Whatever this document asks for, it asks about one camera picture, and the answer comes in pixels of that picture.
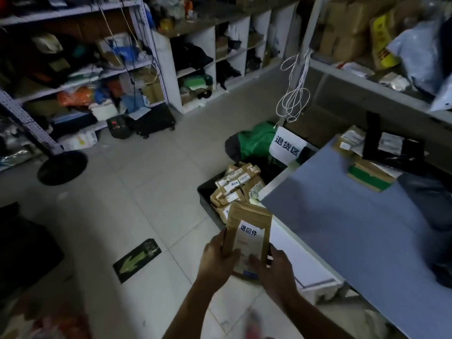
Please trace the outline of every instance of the floor arrow sticker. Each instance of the floor arrow sticker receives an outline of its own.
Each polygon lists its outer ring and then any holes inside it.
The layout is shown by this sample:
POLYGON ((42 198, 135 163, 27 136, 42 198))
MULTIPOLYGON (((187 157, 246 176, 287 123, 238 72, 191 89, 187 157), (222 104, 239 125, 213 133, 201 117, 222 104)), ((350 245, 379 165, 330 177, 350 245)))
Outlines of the floor arrow sticker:
POLYGON ((154 239, 147 239, 140 246, 134 248, 118 262, 113 264, 119 281, 124 283, 146 264, 162 253, 154 239))

